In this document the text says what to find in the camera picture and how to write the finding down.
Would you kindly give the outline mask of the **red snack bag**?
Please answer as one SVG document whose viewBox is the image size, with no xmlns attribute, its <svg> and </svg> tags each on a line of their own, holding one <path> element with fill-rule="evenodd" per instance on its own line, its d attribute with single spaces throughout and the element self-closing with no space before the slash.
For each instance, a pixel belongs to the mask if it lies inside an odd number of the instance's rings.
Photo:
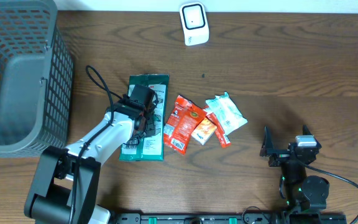
<svg viewBox="0 0 358 224">
<path fill-rule="evenodd" d="M 206 117 L 206 112 L 190 100 L 178 95 L 163 128 L 164 145 L 184 155 L 192 132 Z"/>
</svg>

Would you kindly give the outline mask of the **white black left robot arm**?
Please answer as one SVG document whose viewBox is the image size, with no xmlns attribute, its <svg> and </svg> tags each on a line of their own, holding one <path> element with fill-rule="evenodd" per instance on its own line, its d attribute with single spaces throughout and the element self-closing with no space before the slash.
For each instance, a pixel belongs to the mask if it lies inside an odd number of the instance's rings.
<svg viewBox="0 0 358 224">
<path fill-rule="evenodd" d="M 47 147 L 40 156 L 24 205 L 37 223 L 109 223 L 111 212 L 96 204 L 101 166 L 123 144 L 150 135 L 156 92 L 134 85 L 106 109 L 104 118 L 77 142 Z"/>
</svg>

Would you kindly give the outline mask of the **mint green snack packet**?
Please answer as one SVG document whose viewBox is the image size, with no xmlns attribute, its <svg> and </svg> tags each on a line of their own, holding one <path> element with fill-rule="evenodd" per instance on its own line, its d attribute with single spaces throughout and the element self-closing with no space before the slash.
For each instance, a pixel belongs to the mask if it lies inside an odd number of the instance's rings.
<svg viewBox="0 0 358 224">
<path fill-rule="evenodd" d="M 223 95 L 216 95 L 214 99 L 206 100 L 206 104 L 227 135 L 248 123 L 226 91 Z"/>
</svg>

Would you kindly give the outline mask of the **grey plastic mesh basket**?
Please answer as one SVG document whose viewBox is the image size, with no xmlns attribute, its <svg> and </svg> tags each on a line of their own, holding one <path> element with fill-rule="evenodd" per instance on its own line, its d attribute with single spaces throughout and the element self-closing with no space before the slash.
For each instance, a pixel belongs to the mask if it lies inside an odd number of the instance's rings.
<svg viewBox="0 0 358 224">
<path fill-rule="evenodd" d="M 53 1 L 0 0 L 0 157 L 67 142 L 74 61 Z"/>
</svg>

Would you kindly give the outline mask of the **orange white small packet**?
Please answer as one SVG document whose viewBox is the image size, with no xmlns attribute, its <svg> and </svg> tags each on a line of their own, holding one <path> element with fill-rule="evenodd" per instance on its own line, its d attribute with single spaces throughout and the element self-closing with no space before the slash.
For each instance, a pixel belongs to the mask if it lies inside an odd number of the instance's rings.
<svg viewBox="0 0 358 224">
<path fill-rule="evenodd" d="M 208 118 L 204 118 L 193 130 L 191 137 L 201 145 L 205 145 L 208 139 L 214 134 L 215 130 L 217 130 L 217 126 Z"/>
</svg>

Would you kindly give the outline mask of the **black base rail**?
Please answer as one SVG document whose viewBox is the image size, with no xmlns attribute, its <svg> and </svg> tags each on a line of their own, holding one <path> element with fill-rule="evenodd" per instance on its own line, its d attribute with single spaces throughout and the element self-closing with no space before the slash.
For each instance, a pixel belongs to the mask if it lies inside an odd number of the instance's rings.
<svg viewBox="0 0 358 224">
<path fill-rule="evenodd" d="M 161 215 L 118 213 L 108 221 L 109 224 L 280 224 L 280 223 L 320 223 L 346 224 L 346 216 L 340 214 L 299 214 L 291 215 L 288 220 L 281 213 L 253 213 L 236 214 L 186 214 Z"/>
</svg>

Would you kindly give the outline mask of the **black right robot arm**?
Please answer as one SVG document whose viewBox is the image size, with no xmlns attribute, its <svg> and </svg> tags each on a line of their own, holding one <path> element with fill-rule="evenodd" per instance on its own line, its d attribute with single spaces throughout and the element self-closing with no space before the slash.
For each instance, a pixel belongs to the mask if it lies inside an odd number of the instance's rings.
<svg viewBox="0 0 358 224">
<path fill-rule="evenodd" d="M 268 157 L 270 167 L 281 168 L 279 192 L 293 213 L 320 212 L 327 207 L 329 182 L 316 175 L 307 175 L 306 166 L 316 160 L 320 143 L 306 125 L 286 149 L 276 149 L 268 127 L 264 127 L 261 157 Z"/>
</svg>

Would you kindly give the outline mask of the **white barcode scanner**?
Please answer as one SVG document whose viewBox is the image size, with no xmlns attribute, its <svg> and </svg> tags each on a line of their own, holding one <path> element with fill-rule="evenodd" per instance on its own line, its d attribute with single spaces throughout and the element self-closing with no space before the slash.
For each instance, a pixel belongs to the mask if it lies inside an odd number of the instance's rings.
<svg viewBox="0 0 358 224">
<path fill-rule="evenodd" d="M 180 7 L 180 19 L 186 46 L 207 43 L 209 25 L 206 10 L 201 2 L 189 2 Z"/>
</svg>

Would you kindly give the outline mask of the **green white packet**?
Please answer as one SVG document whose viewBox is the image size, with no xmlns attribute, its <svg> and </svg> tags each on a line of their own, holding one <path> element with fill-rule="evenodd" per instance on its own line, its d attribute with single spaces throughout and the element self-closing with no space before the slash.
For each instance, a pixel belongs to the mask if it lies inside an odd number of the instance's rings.
<svg viewBox="0 0 358 224">
<path fill-rule="evenodd" d="M 120 161 L 162 161 L 163 160 L 163 126 L 167 90 L 168 74 L 131 75 L 129 78 L 128 94 L 131 95 L 135 85 L 143 85 L 152 89 L 157 96 L 153 98 L 156 106 L 151 116 L 153 123 L 147 122 L 147 131 L 151 136 L 139 140 L 128 141 L 121 146 Z"/>
</svg>

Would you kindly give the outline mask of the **red stick packet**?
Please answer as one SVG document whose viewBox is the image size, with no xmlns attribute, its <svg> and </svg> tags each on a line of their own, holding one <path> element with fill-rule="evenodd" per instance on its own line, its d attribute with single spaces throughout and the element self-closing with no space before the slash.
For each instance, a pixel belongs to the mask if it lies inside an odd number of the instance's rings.
<svg viewBox="0 0 358 224">
<path fill-rule="evenodd" d="M 207 113 L 206 117 L 217 127 L 215 134 L 219 140 L 219 143 L 222 148 L 231 146 L 231 142 L 223 130 L 221 123 L 219 122 L 217 116 L 212 112 L 208 105 L 206 105 L 203 110 Z"/>
</svg>

